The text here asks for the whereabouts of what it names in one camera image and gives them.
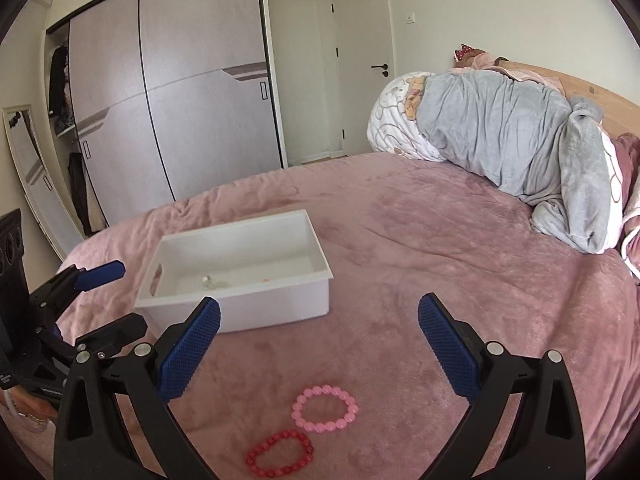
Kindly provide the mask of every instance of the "door handle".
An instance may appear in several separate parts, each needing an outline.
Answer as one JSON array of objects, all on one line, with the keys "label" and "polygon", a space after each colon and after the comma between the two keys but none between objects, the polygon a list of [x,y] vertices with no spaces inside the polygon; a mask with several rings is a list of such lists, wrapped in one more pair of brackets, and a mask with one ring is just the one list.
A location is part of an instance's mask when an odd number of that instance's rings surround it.
[{"label": "door handle", "polygon": [[82,143],[82,149],[84,150],[84,158],[89,160],[91,158],[91,151],[89,150],[89,143],[87,141]]}]

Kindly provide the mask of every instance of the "gray blanket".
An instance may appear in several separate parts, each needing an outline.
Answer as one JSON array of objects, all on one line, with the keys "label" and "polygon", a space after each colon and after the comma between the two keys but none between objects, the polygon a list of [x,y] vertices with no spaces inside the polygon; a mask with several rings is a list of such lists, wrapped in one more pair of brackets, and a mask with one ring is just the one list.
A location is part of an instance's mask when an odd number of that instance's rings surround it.
[{"label": "gray blanket", "polygon": [[446,73],[428,79],[417,118],[447,160],[534,206],[534,229],[602,251],[611,187],[595,104],[495,72]]}]

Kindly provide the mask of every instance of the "pink beaded bracelet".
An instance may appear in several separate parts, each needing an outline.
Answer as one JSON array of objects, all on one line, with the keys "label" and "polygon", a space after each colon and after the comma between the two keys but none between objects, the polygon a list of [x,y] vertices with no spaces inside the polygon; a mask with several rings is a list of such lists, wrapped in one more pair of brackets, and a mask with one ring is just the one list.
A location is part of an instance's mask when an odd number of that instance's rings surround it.
[{"label": "pink beaded bracelet", "polygon": [[[307,401],[313,396],[321,396],[321,395],[332,395],[334,397],[338,397],[340,400],[343,400],[347,405],[347,412],[344,414],[343,418],[339,418],[338,420],[329,421],[329,422],[309,422],[302,418],[302,409]],[[329,386],[326,384],[325,386],[314,386],[313,388],[308,388],[302,395],[298,396],[296,399],[296,403],[293,405],[293,412],[291,413],[291,418],[296,421],[296,426],[299,428],[304,428],[305,431],[315,431],[316,433],[324,433],[325,431],[335,431],[335,430],[343,430],[347,427],[348,424],[354,422],[356,420],[356,414],[360,411],[358,405],[356,404],[356,399],[350,396],[347,392],[337,388],[335,386]]]}]

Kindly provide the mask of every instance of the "blue gripper pad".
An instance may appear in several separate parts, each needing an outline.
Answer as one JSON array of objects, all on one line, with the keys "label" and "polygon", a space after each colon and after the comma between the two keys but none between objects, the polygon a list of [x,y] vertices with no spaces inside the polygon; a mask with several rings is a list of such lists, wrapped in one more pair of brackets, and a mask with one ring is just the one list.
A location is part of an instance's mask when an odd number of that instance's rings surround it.
[{"label": "blue gripper pad", "polygon": [[459,322],[429,293],[420,300],[418,323],[455,393],[474,402],[480,395],[480,361],[457,329]]},{"label": "blue gripper pad", "polygon": [[107,283],[115,282],[124,276],[126,269],[118,260],[109,262],[95,269],[83,271],[74,283],[74,289],[79,292],[88,292]]},{"label": "blue gripper pad", "polygon": [[165,403],[181,397],[220,328],[220,306],[207,303],[159,367],[158,394]]}]

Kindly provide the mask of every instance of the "sliding wardrobe door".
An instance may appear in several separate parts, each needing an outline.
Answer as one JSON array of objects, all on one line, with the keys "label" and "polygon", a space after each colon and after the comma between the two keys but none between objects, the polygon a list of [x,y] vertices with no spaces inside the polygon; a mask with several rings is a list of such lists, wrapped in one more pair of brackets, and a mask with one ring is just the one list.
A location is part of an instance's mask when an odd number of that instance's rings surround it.
[{"label": "sliding wardrobe door", "polygon": [[176,200],[281,167],[259,0],[140,0],[140,41]]},{"label": "sliding wardrobe door", "polygon": [[146,101],[138,0],[71,20],[69,79],[79,142],[110,225],[172,202]]}]

